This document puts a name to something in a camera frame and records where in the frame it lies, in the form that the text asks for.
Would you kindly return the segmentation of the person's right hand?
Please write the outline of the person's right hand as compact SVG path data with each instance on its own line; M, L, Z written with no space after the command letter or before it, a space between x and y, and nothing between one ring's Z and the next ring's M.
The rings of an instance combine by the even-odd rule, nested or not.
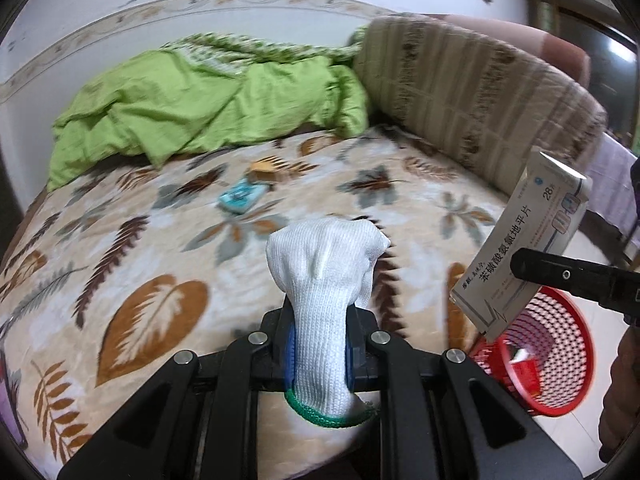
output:
M600 461L608 463L639 418L639 329L629 326L611 366L611 385L599 422Z

